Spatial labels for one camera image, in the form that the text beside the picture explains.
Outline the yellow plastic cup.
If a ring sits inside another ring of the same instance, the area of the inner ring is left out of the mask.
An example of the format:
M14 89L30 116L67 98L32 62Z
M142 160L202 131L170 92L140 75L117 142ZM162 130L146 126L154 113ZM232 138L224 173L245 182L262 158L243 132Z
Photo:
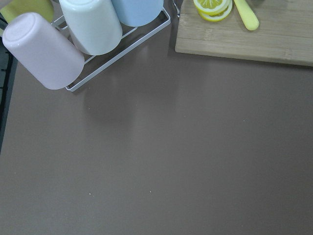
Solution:
M10 0L0 7L0 13L8 23L27 12L38 13L48 22L54 19L54 7L50 0Z

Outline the pink plastic cup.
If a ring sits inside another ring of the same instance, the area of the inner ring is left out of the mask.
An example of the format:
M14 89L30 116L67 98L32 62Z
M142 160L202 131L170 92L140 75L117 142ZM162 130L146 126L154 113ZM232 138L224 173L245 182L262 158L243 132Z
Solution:
M83 54L35 12L23 13L11 21L2 42L47 89L68 86L84 68Z

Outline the light blue plastic cup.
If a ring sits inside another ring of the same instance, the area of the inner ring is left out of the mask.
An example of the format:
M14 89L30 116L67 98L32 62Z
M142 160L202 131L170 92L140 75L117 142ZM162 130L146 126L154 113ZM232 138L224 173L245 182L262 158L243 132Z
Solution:
M152 22L163 10L164 0L112 0L119 21L139 27Z

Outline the bamboo cutting board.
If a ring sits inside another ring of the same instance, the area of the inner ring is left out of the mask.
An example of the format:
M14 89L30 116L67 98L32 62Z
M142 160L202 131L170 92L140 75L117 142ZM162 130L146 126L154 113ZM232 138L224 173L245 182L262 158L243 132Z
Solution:
M222 21L209 22L193 1L183 1L176 52L291 65L313 65L313 2L311 0L249 0L259 20L245 28L236 7Z

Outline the yellow plastic knife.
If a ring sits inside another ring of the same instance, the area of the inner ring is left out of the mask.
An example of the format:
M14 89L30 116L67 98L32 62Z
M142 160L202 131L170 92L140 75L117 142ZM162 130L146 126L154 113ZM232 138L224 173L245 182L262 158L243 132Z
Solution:
M244 26L249 31L254 31L259 27L259 20L245 0L234 0L239 15Z

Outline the lemon slice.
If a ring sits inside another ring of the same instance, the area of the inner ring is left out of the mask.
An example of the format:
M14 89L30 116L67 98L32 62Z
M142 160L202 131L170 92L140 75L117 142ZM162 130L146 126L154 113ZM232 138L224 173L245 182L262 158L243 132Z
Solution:
M193 0L194 6L200 13L207 15L217 15L224 11L228 4L228 0Z
M216 14L216 15L208 15L208 14L203 13L201 11L198 11L198 14L200 15L201 18L203 18L206 21L219 22L219 21L225 19L230 14L232 7L233 7L233 3L231 0L229 0L228 5L225 8L225 10Z

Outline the white plastic cup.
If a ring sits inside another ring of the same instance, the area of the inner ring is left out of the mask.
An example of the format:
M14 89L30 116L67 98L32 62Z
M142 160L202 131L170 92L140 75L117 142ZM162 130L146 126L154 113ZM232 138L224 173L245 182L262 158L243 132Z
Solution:
M110 0L61 0L65 21L75 46L88 55L115 49L123 35Z

